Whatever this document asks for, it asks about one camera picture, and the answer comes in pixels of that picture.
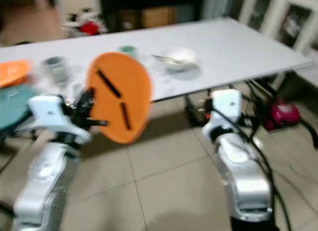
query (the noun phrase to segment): glass panel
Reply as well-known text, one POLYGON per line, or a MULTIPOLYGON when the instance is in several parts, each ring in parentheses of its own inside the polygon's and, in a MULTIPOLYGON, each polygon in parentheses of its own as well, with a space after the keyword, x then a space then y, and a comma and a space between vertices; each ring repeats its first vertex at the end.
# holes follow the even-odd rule
POLYGON ((256 0, 255 6, 254 6, 254 11, 249 19, 248 26, 255 29, 259 30, 260 26, 264 20, 266 11, 269 7, 271 0, 256 0))
POLYGON ((277 40, 293 47, 310 13, 310 9, 292 4, 278 31, 277 40))

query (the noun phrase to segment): orange plate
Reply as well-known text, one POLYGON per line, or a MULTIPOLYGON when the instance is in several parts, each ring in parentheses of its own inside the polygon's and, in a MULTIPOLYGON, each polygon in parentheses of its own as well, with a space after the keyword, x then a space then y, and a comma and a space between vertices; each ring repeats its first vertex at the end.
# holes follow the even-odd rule
POLYGON ((0 87, 26 82, 29 70, 30 64, 26 60, 0 63, 0 87))
POLYGON ((150 110, 151 82, 146 69, 130 56, 109 52, 88 70, 87 88, 94 88, 91 117, 107 120, 100 131, 118 143, 131 143, 143 131, 150 110))

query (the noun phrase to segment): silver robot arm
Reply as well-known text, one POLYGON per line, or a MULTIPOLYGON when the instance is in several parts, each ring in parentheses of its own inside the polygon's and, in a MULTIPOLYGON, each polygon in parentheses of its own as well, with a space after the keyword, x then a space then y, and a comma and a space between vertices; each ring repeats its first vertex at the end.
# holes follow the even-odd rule
MULTIPOLYGON (((212 94, 213 107, 236 122, 241 111, 241 94, 234 89, 212 94)), ((268 221, 272 214, 272 190, 267 176, 247 144, 220 114, 213 111, 203 135, 216 144, 216 167, 221 174, 230 216, 239 222, 268 221)))
POLYGON ((29 100, 28 106, 35 117, 30 127, 45 127, 56 137, 45 145, 29 169, 26 185, 14 204, 13 230, 56 231, 60 228, 69 185, 80 162, 78 147, 91 138, 86 128, 93 122, 86 117, 92 104, 92 99, 84 102, 83 109, 71 121, 59 96, 42 95, 29 100))

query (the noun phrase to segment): tile floor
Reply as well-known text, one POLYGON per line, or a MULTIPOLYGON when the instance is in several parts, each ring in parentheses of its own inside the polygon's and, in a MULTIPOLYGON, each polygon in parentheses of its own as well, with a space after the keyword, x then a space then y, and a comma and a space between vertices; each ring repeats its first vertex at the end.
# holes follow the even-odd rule
MULTIPOLYGON (((318 128, 318 116, 304 105, 301 109, 318 128)), ((0 176, 1 200, 13 203, 25 183, 28 165, 50 135, 44 132, 34 144, 10 141, 18 155, 0 176)), ((301 127, 274 134, 261 130, 257 135, 275 169, 294 230, 317 230, 318 154, 309 135, 301 127), (311 208, 281 174, 301 190, 311 208)), ((154 104, 150 122, 135 143, 118 145, 96 134, 82 149, 82 157, 70 190, 64 231, 230 230, 213 145, 204 140, 200 128, 189 128, 180 98, 154 104)), ((277 223, 284 231, 277 207, 277 223)), ((9 227, 10 220, 5 220, 9 227)))

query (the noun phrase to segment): black stripe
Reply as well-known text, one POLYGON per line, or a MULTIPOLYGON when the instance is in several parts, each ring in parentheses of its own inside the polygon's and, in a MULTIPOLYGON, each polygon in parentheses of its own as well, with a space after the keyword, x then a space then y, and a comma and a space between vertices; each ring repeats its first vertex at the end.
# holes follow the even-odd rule
POLYGON ((126 129, 127 130, 131 130, 126 104, 124 102, 121 102, 120 106, 121 106, 121 111, 123 112, 123 115, 124 115, 124 120, 125 120, 125 123, 126 123, 126 129))
POLYGON ((99 77, 104 81, 104 83, 110 88, 110 90, 115 94, 117 98, 121 98, 121 93, 118 91, 118 89, 115 88, 113 83, 101 72, 97 71, 99 77))

